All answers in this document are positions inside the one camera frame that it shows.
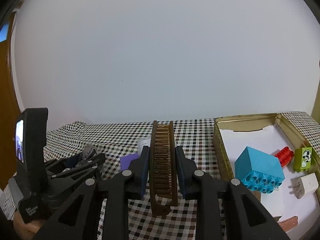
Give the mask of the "person left hand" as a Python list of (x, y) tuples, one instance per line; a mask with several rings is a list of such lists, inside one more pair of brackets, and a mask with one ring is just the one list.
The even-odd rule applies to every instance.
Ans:
[(25, 223), (22, 219), (21, 214), (16, 211), (13, 218), (14, 230), (22, 240), (31, 240), (45, 224), (46, 220), (37, 219), (29, 223)]

